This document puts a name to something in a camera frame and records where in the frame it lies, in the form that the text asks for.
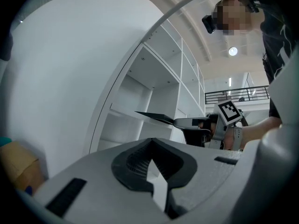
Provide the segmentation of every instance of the black railing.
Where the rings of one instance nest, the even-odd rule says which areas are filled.
[[[270,99],[268,85],[205,93],[206,105],[231,99],[234,102]]]

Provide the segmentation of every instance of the human hand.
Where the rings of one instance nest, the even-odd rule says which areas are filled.
[[[203,127],[203,123],[200,123],[198,125],[199,128]],[[216,129],[216,124],[215,123],[211,123],[211,136],[209,137],[209,140],[211,140],[211,138],[213,137],[214,133],[215,133],[215,129]],[[233,127],[228,127],[225,136],[224,136],[224,149],[226,150],[231,150],[233,149],[233,145],[234,145],[234,128]]]

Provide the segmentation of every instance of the balcony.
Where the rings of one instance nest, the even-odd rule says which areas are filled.
[[[268,85],[205,93],[206,113],[214,110],[214,104],[231,99],[243,112],[268,110],[270,95]]]

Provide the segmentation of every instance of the shelf compartment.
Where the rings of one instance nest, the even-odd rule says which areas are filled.
[[[174,71],[174,73],[181,78],[182,74],[182,52],[178,52],[177,54],[171,56],[165,63]]]
[[[165,61],[178,52],[181,52],[181,47],[161,26],[153,32],[152,36],[146,41],[146,43]]]
[[[187,44],[185,43],[184,40],[183,40],[183,54],[185,55],[185,57],[189,61],[190,65],[192,66],[196,76],[199,77],[198,76],[197,62],[196,62],[192,52],[190,51],[189,47],[187,46]]]
[[[134,111],[146,112],[152,91],[126,75],[114,98],[114,104]]]
[[[185,55],[183,55],[182,82],[199,104],[199,81]]]
[[[143,122],[148,123],[148,124],[160,126],[160,127],[163,127],[163,128],[172,129],[172,125],[168,125],[166,123],[151,119],[147,116],[139,114],[139,113],[137,113],[133,110],[130,110],[130,109],[128,109],[126,107],[123,107],[121,105],[118,105],[116,103],[112,103],[110,111],[114,112],[114,113],[119,113],[119,114],[122,114],[122,115],[126,115],[126,116],[129,116],[129,117],[134,118],[134,119],[142,120]]]
[[[152,92],[146,112],[165,114],[174,119],[178,102],[179,84],[170,85]]]
[[[167,19],[165,22],[161,25],[168,34],[172,37],[172,39],[176,42],[176,44],[182,48],[182,37],[179,34],[179,32],[174,28],[174,26],[171,24],[171,22]]]
[[[199,105],[183,83],[180,86],[178,109],[181,112],[185,113],[188,118],[203,116],[202,112],[200,111]]]
[[[205,109],[205,107],[206,107],[205,98],[206,97],[205,97],[205,92],[204,92],[203,88],[201,87],[201,85],[199,86],[199,88],[200,88],[200,100],[199,100],[200,103],[199,103],[199,105],[204,113],[206,111],[206,109]]]
[[[200,82],[200,84],[201,84],[203,90],[205,91],[204,77],[203,77],[203,75],[202,75],[201,70],[200,70],[199,67],[198,67],[198,74],[199,74],[199,82]]]
[[[170,139],[171,129],[156,126],[153,124],[143,123],[139,139],[143,140],[146,138],[163,138]]]
[[[98,147],[98,151],[102,151],[108,148],[112,148],[112,147],[116,147],[121,145],[122,143],[118,143],[118,142],[112,142],[112,141],[107,141],[107,140],[100,140],[99,141],[99,147]]]
[[[130,116],[110,111],[100,139],[116,143],[138,140],[143,121]]]
[[[134,60],[128,75],[149,90],[178,84],[178,80],[166,65],[145,46]]]
[[[177,109],[175,119],[181,119],[181,118],[186,118],[186,114],[181,112],[179,109]],[[176,127],[172,128],[170,140],[179,143],[186,143],[183,131]]]

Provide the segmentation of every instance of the human arm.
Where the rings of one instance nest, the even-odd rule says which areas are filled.
[[[281,119],[277,117],[268,117],[267,119],[261,121],[260,123],[252,126],[247,126],[242,128],[242,141],[240,149],[244,149],[245,145],[252,140],[261,139],[264,134],[273,128],[278,128],[281,125]],[[214,134],[216,124],[211,124],[211,135]],[[234,128],[230,127],[225,133],[224,137],[224,148],[233,149],[234,145]]]

